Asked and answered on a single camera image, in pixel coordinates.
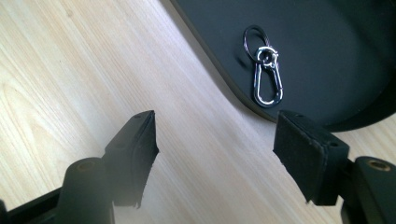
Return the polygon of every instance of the carabiner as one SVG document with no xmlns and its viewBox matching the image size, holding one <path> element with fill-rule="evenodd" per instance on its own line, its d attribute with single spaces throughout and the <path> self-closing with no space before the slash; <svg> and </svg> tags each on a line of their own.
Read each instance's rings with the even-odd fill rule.
<svg viewBox="0 0 396 224">
<path fill-rule="evenodd" d="M 261 59 L 263 53 L 269 53 L 269 57 Z M 272 47 L 260 47 L 256 51 L 256 71 L 254 73 L 254 98 L 256 103 L 262 107 L 273 107 L 279 104 L 283 98 L 283 87 L 279 75 L 279 66 L 277 64 L 277 51 Z M 262 70 L 266 70 L 273 76 L 276 95 L 271 101 L 264 101 L 260 96 L 260 84 L 262 80 Z"/>
</svg>

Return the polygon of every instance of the wooden table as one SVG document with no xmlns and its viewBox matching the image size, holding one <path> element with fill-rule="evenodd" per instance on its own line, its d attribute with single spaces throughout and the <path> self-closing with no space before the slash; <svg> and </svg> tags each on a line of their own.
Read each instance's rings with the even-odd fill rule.
<svg viewBox="0 0 396 224">
<path fill-rule="evenodd" d="M 340 223 L 305 204 L 272 152 L 275 124 L 231 93 L 169 1 L 0 3 L 0 198 L 7 209 L 101 157 L 134 114 L 154 109 L 157 157 L 125 223 Z M 337 136 L 396 162 L 396 116 Z"/>
</svg>

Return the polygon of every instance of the silver clip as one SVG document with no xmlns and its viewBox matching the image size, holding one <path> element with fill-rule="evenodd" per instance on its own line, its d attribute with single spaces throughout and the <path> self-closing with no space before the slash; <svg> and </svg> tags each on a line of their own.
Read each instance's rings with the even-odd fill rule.
<svg viewBox="0 0 396 224">
<path fill-rule="evenodd" d="M 260 33 L 261 39 L 264 42 L 264 47 L 260 47 L 256 51 L 255 57 L 253 57 L 248 50 L 247 36 L 250 30 L 256 30 Z M 283 98 L 283 87 L 280 80 L 279 65 L 277 64 L 277 58 L 279 54 L 275 49 L 270 46 L 270 41 L 265 34 L 264 30 L 257 25 L 249 26 L 244 32 L 244 49 L 249 58 L 256 64 L 256 71 L 254 73 L 254 99 L 256 103 L 261 107 L 273 107 L 279 104 Z M 260 95 L 260 84 L 262 80 L 262 70 L 267 71 L 273 76 L 274 84 L 276 87 L 275 97 L 271 101 L 264 101 Z"/>
</svg>

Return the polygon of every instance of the metal ring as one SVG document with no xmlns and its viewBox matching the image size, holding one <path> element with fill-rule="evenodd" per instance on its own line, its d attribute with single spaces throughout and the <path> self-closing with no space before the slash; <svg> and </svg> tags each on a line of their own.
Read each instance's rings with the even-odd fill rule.
<svg viewBox="0 0 396 224">
<path fill-rule="evenodd" d="M 255 63 L 262 63 L 262 61 L 258 61 L 257 59 L 255 59 L 253 57 L 253 55 L 251 55 L 250 51 L 248 50 L 248 32 L 250 30 L 256 30 L 260 33 L 260 35 L 262 36 L 262 40 L 264 41 L 265 46 L 270 46 L 270 40 L 268 39 L 268 36 L 265 34 L 264 30 L 258 26 L 258 25 L 251 25 L 249 26 L 245 32 L 244 32 L 244 49 L 245 52 L 247 53 L 248 57 Z"/>
</svg>

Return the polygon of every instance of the wood grain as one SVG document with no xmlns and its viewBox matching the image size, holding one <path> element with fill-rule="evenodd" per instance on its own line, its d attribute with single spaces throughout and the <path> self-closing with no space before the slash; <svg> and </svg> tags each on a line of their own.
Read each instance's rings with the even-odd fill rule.
<svg viewBox="0 0 396 224">
<path fill-rule="evenodd" d="M 305 204 L 272 152 L 275 124 L 246 109 L 162 1 L 0 3 L 0 198 L 11 209 L 100 157 L 154 109 L 161 153 L 124 223 L 340 223 Z M 396 116 L 337 136 L 350 158 L 396 162 Z"/>
</svg>

